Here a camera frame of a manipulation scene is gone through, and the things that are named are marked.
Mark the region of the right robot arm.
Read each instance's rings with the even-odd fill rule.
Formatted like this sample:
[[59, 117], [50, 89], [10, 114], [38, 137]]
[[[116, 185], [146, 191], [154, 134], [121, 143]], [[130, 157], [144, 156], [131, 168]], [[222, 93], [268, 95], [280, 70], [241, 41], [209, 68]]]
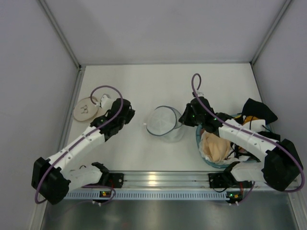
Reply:
[[291, 141], [277, 141], [248, 130], [232, 116], [215, 113], [204, 97], [190, 101], [179, 121], [190, 127], [202, 126], [207, 132], [235, 143], [258, 159], [252, 163], [231, 163], [224, 170], [228, 180], [262, 182], [274, 190], [290, 192], [289, 185], [301, 177], [301, 184], [293, 191], [303, 188], [303, 166]]

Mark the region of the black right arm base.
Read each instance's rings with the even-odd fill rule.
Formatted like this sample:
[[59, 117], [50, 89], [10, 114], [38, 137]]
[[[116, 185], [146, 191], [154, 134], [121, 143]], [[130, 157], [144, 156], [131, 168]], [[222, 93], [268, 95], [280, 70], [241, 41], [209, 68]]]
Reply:
[[250, 195], [255, 185], [255, 182], [250, 181], [237, 182], [223, 172], [210, 173], [208, 177], [209, 186], [212, 190], [218, 193], [226, 192], [227, 203], [230, 206], [238, 206], [242, 203]]

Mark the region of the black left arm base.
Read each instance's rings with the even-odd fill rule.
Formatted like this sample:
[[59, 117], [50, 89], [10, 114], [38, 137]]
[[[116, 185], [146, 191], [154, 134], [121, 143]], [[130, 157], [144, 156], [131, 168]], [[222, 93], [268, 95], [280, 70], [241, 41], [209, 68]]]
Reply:
[[124, 182], [123, 173], [109, 173], [103, 176], [103, 178], [96, 184], [93, 184], [94, 188], [105, 188], [106, 191], [100, 192], [99, 197], [106, 199], [94, 199], [92, 203], [97, 203], [99, 206], [110, 203], [116, 195], [115, 189], [121, 188]]

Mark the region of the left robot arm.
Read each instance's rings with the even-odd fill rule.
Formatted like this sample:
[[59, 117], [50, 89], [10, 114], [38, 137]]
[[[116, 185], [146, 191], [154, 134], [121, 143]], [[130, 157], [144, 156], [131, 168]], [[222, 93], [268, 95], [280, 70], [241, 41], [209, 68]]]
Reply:
[[130, 101], [117, 98], [107, 112], [95, 118], [86, 130], [58, 153], [34, 162], [31, 186], [36, 195], [55, 205], [67, 193], [90, 184], [104, 186], [109, 170], [98, 162], [75, 169], [74, 167], [97, 146], [102, 146], [116, 135], [135, 115]]

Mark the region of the white mesh laundry bag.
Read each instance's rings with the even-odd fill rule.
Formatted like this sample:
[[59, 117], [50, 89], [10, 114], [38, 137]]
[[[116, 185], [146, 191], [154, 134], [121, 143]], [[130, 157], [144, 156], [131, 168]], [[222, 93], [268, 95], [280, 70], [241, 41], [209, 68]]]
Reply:
[[153, 137], [164, 142], [175, 143], [184, 136], [184, 126], [179, 121], [182, 114], [176, 108], [161, 105], [150, 112], [143, 125]]

